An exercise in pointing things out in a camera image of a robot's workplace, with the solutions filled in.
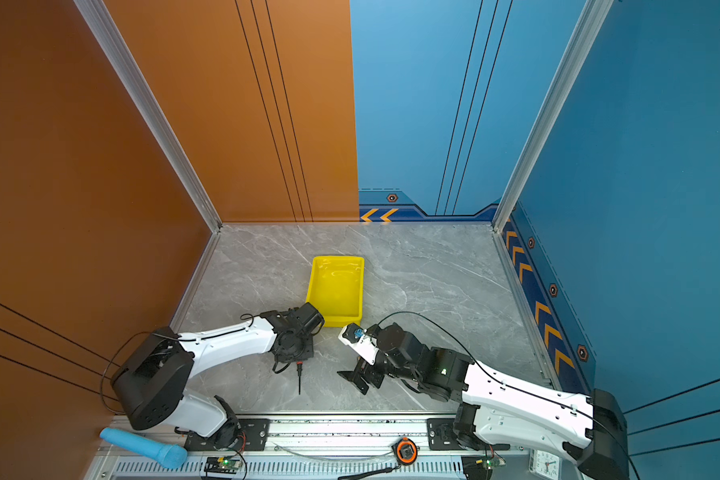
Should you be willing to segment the red black screwdriver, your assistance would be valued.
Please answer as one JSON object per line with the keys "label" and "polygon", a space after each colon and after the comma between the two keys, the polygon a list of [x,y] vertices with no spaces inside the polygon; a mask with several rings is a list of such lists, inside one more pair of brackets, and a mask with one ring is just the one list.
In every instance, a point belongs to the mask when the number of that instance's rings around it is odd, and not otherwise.
{"label": "red black screwdriver", "polygon": [[303,378],[303,361],[297,361],[296,362],[296,371],[297,371],[297,394],[301,395],[302,393],[302,378]]}

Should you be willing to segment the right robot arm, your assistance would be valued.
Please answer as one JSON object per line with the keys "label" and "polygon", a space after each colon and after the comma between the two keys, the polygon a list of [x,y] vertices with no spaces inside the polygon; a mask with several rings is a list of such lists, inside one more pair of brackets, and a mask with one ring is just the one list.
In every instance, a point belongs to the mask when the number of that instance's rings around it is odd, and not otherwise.
{"label": "right robot arm", "polygon": [[434,400],[454,401],[453,432],[459,446],[528,447],[572,462],[592,479],[630,476],[627,421],[605,390],[589,394],[542,387],[504,374],[464,350],[428,347],[393,323],[342,328],[339,340],[358,357],[342,377],[361,393],[400,380]]}

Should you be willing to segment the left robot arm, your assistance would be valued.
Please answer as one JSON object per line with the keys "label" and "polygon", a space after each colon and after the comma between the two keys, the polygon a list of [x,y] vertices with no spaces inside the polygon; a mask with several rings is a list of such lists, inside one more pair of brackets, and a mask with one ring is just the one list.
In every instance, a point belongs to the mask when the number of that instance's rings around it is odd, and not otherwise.
{"label": "left robot arm", "polygon": [[243,426],[222,397],[188,388],[206,370],[251,355],[273,356],[273,372],[314,355],[314,337],[326,325],[310,303],[285,311],[243,314],[230,326],[177,333],[149,332],[110,380],[122,414],[136,431],[172,426],[208,441],[216,450],[242,446]]}

